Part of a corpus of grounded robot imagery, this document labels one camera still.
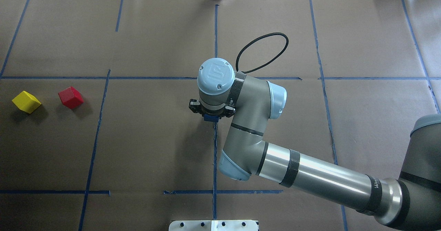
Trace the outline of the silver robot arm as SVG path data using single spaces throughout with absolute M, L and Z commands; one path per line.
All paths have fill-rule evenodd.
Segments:
M 205 61 L 194 111 L 234 116 L 219 156 L 226 176 L 252 174 L 283 191 L 224 198 L 226 217 L 257 217 L 272 230 L 440 229 L 440 113 L 421 79 L 276 82 Z

